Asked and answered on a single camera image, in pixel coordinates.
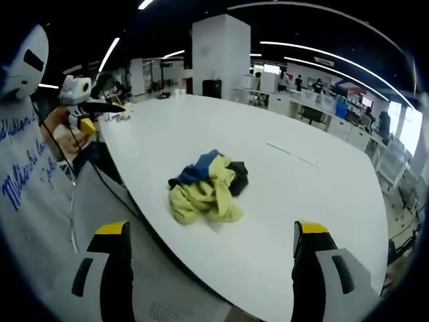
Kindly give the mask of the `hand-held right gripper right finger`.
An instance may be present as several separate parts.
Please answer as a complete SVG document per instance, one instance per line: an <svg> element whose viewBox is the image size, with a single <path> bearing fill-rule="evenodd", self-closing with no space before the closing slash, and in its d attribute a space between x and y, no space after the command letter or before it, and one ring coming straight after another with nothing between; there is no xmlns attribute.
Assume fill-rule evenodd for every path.
<svg viewBox="0 0 429 322"><path fill-rule="evenodd" d="M294 223L292 321L363 321L380 297L371 275L325 226Z"/></svg>

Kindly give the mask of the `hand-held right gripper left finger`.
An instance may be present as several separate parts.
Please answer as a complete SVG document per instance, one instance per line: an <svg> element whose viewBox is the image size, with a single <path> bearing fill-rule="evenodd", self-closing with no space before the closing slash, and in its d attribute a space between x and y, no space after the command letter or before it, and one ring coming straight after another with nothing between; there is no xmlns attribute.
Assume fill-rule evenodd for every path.
<svg viewBox="0 0 429 322"><path fill-rule="evenodd" d="M71 278L72 321L134 321L128 221L98 228Z"/></svg>

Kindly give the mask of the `person's left hand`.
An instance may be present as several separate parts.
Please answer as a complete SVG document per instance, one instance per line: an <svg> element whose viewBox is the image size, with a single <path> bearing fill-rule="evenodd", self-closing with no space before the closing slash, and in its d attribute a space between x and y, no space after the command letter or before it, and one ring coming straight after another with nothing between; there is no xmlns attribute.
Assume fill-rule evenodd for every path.
<svg viewBox="0 0 429 322"><path fill-rule="evenodd" d="M68 109L65 106L59 106L55 108L45 118L41 125L42 137L45 141L51 140L50 133L53 134L54 130L61 124L68 121Z"/></svg>

